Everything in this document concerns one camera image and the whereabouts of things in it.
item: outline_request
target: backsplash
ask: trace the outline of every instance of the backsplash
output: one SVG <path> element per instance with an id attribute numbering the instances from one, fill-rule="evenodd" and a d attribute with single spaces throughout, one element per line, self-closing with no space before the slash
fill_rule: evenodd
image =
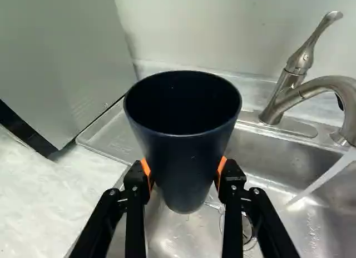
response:
<path id="1" fill-rule="evenodd" d="M 116 0 L 134 59 L 277 77 L 328 11 L 308 79 L 356 77 L 356 0 Z"/>

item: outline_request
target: sink drain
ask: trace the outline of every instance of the sink drain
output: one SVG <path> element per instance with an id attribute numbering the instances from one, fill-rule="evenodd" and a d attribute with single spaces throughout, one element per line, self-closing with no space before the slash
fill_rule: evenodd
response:
<path id="1" fill-rule="evenodd" d="M 254 229 L 251 223 L 250 218 L 247 216 L 245 212 L 242 212 L 242 224 L 243 224 L 243 243 L 244 243 L 244 251 L 248 251 L 252 249 L 256 243 L 257 238 L 254 236 Z M 224 229 L 224 219 L 225 215 L 220 216 L 220 232 L 223 234 Z"/>

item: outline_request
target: faucet handle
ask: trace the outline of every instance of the faucet handle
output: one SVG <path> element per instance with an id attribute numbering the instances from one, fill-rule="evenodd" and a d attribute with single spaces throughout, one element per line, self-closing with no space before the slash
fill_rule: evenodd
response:
<path id="1" fill-rule="evenodd" d="M 332 23 L 341 18 L 343 18 L 342 12 L 328 12 L 307 41 L 305 41 L 304 44 L 289 57 L 285 70 L 295 75 L 305 75 L 308 69 L 313 65 L 314 47 L 320 35 Z"/>

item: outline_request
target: faucet spout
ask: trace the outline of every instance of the faucet spout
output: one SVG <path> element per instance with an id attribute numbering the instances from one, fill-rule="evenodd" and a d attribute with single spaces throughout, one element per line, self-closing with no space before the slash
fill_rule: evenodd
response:
<path id="1" fill-rule="evenodd" d="M 262 122 L 275 125 L 283 113 L 318 94 L 333 91 L 344 106 L 345 119 L 340 135 L 356 146 L 356 80 L 346 76 L 321 76 L 294 88 L 286 88 L 275 95 L 260 114 Z"/>

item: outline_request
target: running water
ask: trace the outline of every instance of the running water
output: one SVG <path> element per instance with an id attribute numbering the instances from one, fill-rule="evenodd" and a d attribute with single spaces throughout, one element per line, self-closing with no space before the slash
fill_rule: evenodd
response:
<path id="1" fill-rule="evenodd" d="M 290 206 L 297 201 L 301 200 L 305 196 L 311 194 L 314 190 L 320 187 L 322 184 L 326 183 L 329 179 L 334 177 L 337 173 L 342 171 L 345 167 L 347 167 L 350 163 L 356 161 L 356 148 L 350 147 L 349 151 L 345 153 L 339 161 L 337 161 L 328 171 L 326 171 L 322 176 L 320 176 L 317 180 L 315 180 L 309 187 L 303 190 L 301 193 L 296 195 L 293 199 L 291 199 L 286 206 Z"/>

